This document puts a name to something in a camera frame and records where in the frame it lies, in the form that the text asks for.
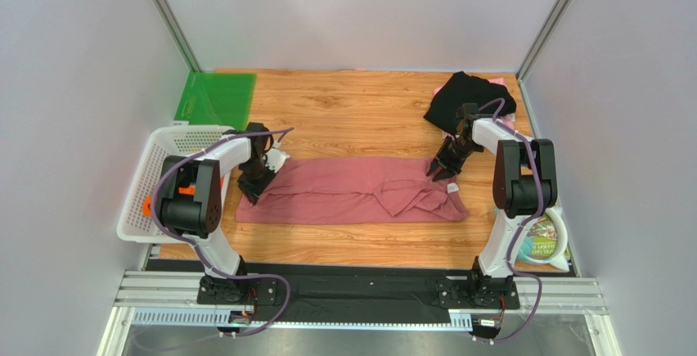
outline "white plastic basket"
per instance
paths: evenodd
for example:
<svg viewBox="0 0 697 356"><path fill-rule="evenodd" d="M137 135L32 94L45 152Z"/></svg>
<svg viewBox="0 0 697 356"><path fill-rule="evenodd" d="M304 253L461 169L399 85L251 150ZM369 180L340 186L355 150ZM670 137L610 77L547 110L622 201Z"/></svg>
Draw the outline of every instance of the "white plastic basket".
<svg viewBox="0 0 697 356"><path fill-rule="evenodd" d="M164 235L150 217L143 214L145 199L152 193L168 155L190 155L214 144L232 127L222 125L179 125L155 130L147 141L136 174L128 189L116 233L125 241L138 243L182 243ZM230 174L225 175L221 195L223 206Z"/></svg>

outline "wooden table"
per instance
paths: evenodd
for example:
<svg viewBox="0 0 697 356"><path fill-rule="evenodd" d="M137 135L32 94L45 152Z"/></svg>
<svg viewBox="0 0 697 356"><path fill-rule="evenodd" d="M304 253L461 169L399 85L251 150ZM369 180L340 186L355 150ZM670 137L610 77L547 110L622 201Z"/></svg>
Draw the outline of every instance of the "wooden table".
<svg viewBox="0 0 697 356"><path fill-rule="evenodd" d="M217 72L250 72L219 70ZM294 159L385 155L433 157L441 131L423 119L433 91L451 73L364 70L251 70L257 74L250 120L270 129L295 126L283 141ZM503 77L518 102L516 128L530 135L513 74ZM232 247L250 262L354 264L424 268L469 268L495 219L494 156L472 155L457 178L470 217L448 223L285 225L236 223L241 193L227 193L221 226ZM188 246L166 245L161 258L196 256ZM520 268L531 268L519 264Z"/></svg>

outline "green cutting board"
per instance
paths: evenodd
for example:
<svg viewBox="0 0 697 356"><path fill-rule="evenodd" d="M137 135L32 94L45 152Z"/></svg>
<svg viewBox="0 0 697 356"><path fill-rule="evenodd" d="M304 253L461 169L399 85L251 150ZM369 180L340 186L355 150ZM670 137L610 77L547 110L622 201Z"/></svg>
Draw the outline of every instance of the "green cutting board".
<svg viewBox="0 0 697 356"><path fill-rule="evenodd" d="M244 130L256 80L256 74L191 72L174 116L175 122L229 125Z"/></svg>

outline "white enclosure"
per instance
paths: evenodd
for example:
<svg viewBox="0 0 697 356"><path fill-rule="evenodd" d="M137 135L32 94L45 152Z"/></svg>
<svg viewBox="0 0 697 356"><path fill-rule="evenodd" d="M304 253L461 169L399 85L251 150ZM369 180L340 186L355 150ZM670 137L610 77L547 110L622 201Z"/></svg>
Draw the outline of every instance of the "white enclosure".
<svg viewBox="0 0 697 356"><path fill-rule="evenodd" d="M203 70L515 71L555 0L168 0Z"/></svg>
<svg viewBox="0 0 697 356"><path fill-rule="evenodd" d="M0 55L0 354L95 354L144 248L115 224L188 70L151 0L0 0Z"/></svg>
<svg viewBox="0 0 697 356"><path fill-rule="evenodd" d="M695 0L573 0L525 88L623 352L693 354Z"/></svg>
<svg viewBox="0 0 697 356"><path fill-rule="evenodd" d="M203 70L506 72L556 0L167 2ZM524 77L629 355L694 353L696 28L695 0L572 0ZM0 56L0 354L94 354L143 253L119 212L189 69L152 0L0 0Z"/></svg>

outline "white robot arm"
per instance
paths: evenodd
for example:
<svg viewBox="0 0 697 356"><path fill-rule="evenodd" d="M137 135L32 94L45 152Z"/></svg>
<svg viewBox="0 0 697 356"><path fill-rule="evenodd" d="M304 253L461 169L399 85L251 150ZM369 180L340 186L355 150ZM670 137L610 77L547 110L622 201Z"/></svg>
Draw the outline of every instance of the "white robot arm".
<svg viewBox="0 0 697 356"><path fill-rule="evenodd" d="M475 104L465 104L457 116L460 120L458 135L446 138L431 163L429 174L439 180L460 173L465 160L474 151L487 149L496 156L492 193L499 210L488 243L473 267L483 277L507 278L513 274L508 262L512 267L524 241L523 237L513 239L516 235L526 235L533 226L533 221L529 221L517 232L523 221L537 212L538 194L542 194L545 208L556 202L554 147L549 140L525 137L497 123L490 115L479 114ZM523 140L532 148L532 159L528 157ZM533 176L521 173L522 167L536 168L540 192ZM514 244L507 262L511 242Z"/></svg>
<svg viewBox="0 0 697 356"><path fill-rule="evenodd" d="M263 131L268 130L262 124L251 123L246 132ZM212 268L231 275L244 274L241 267L244 261L230 247L219 227L223 207L220 191L226 187L223 180L228 180L229 173L239 166L242 175L237 180L238 186L255 204L290 158L279 147L280 143L273 142L270 136L230 140L184 165L176 177L163 184L155 206L158 218L170 232L179 236L186 233L195 242L196 253L211 265L205 269L209 276L223 278ZM181 159L174 155L165 159L162 174Z"/></svg>

